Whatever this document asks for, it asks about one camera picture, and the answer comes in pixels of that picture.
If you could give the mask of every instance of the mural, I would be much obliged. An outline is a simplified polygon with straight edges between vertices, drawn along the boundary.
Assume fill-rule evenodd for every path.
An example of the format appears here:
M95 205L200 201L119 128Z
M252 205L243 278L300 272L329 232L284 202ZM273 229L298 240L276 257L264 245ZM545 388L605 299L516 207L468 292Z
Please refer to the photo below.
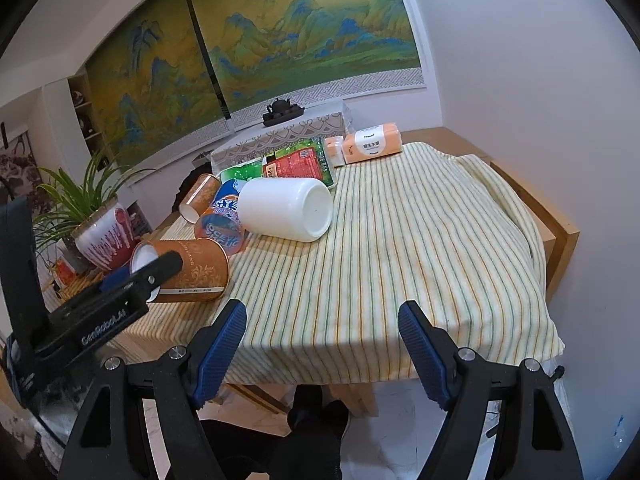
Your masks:
M147 0L86 64L116 159L135 165L223 117L186 0Z
M420 66L402 0L193 0L231 111L340 78Z

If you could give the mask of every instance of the orange paper cup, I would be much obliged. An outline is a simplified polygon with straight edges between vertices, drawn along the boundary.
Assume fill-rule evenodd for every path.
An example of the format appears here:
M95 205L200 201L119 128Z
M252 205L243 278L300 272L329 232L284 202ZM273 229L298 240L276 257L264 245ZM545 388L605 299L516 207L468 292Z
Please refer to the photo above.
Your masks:
M152 293L148 302L213 301L229 282L229 260L215 240L152 240L136 247L131 257L131 273L169 251L182 257L182 270Z
M187 222L195 224L215 197L220 181L212 174L202 174L191 187L178 210Z

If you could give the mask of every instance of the blue gripper pad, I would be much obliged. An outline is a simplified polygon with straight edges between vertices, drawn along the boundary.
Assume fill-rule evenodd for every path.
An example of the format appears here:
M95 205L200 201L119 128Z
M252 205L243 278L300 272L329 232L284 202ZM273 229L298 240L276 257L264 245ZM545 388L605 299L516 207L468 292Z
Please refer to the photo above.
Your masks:
M198 385L191 397L195 409L199 410L218 394L245 329L246 308L238 301L198 368Z
M447 369L407 302L398 311L398 329L427 397L445 410L451 398Z

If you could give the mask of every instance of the red pot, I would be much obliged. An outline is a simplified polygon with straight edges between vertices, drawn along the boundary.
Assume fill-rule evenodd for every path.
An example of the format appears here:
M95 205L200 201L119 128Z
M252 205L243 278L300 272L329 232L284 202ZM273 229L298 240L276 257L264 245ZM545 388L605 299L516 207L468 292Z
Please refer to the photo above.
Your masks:
M106 271L126 264L138 243L134 239L129 213L117 198L109 200L82 222L72 236L82 255Z

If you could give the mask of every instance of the green package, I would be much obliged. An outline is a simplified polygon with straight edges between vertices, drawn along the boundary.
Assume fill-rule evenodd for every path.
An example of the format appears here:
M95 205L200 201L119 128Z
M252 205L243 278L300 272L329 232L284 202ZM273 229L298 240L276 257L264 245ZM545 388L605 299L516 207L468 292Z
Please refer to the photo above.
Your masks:
M236 180L251 180L252 178L258 178L260 176L262 176L262 158L255 158L249 162L243 162L237 166L222 170L218 178L220 179L220 183L224 184L232 178Z

